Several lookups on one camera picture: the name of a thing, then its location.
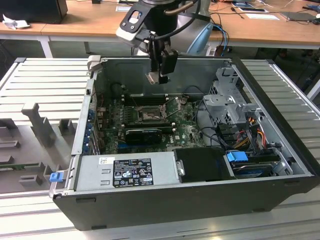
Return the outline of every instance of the motherboard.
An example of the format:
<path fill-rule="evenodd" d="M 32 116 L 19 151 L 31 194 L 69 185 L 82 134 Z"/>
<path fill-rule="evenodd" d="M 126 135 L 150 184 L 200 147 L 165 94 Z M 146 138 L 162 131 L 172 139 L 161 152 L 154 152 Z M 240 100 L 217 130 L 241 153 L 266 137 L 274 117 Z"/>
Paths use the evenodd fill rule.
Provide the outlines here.
<path fill-rule="evenodd" d="M 100 129 L 104 139 L 104 154 L 167 152 L 177 148 L 204 147 L 194 115 L 194 104 L 182 96 L 167 98 L 162 104 L 133 98 L 130 102 L 114 99 L 105 106 Z"/>

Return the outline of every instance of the blue latch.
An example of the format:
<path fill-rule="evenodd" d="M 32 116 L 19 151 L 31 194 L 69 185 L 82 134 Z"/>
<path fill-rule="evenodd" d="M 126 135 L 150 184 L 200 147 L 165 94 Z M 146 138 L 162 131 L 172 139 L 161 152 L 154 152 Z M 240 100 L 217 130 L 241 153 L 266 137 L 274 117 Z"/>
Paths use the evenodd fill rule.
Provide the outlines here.
<path fill-rule="evenodd" d="M 64 181 L 64 173 L 63 172 L 53 172 L 50 175 L 50 182 L 63 182 Z"/>
<path fill-rule="evenodd" d="M 248 161 L 248 157 L 244 151 L 232 151 L 229 152 L 226 157 L 228 158 L 229 162 Z"/>

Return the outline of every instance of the floor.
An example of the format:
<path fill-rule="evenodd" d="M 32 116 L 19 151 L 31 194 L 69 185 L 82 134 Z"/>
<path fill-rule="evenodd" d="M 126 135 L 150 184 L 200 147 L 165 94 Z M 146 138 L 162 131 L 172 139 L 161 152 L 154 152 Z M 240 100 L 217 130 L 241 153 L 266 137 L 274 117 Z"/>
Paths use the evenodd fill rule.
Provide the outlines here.
<path fill-rule="evenodd" d="M 38 41 L 2 40 L 0 46 L 0 79 L 17 57 L 44 58 L 42 47 Z M 92 54 L 104 57 L 130 56 L 131 49 L 124 43 L 90 42 Z M 55 58 L 87 58 L 83 42 L 54 41 L 50 43 Z M 238 56 L 242 59 L 271 59 L 277 54 L 277 49 L 263 48 L 257 54 L 255 47 L 234 47 L 225 57 Z M 298 87 L 302 87 L 305 79 L 315 72 L 319 64 L 312 57 L 302 56 L 302 49 L 289 49 L 286 58 L 277 57 L 275 63 L 293 80 Z"/>

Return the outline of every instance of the blue cable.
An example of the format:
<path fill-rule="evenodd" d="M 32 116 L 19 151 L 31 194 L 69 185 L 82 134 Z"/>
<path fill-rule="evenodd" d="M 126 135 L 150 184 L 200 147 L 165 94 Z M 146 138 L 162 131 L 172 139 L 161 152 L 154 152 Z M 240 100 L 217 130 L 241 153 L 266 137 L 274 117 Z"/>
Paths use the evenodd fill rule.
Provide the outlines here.
<path fill-rule="evenodd" d="M 224 52 L 225 52 L 225 50 L 226 50 L 226 48 L 227 48 L 227 36 L 226 36 L 226 32 L 225 32 L 221 27 L 219 27 L 218 25 L 215 25 L 215 24 L 214 24 L 214 26 L 222 32 L 223 37 L 224 37 L 224 47 L 223 47 L 223 51 L 222 51 L 222 53 L 221 53 L 221 56 L 223 56 L 223 55 L 224 55 Z"/>

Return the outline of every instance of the warning label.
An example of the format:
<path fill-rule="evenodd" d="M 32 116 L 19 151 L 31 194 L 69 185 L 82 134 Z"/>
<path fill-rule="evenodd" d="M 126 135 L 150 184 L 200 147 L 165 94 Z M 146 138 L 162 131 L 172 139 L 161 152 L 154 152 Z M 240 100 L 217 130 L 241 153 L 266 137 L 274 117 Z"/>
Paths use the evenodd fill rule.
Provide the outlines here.
<path fill-rule="evenodd" d="M 129 159 L 113 161 L 115 188 L 148 186 L 154 184 L 151 159 Z"/>

